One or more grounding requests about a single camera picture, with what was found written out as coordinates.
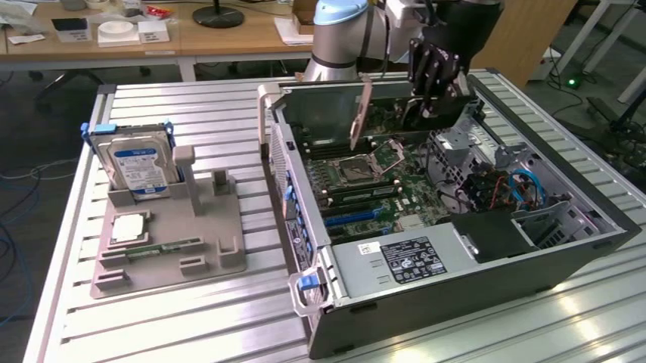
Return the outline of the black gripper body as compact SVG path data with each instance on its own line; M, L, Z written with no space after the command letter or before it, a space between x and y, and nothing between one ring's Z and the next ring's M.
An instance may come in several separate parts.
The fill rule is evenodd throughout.
M470 71L503 12L502 1L424 1L428 22L423 43L458 56L458 66Z

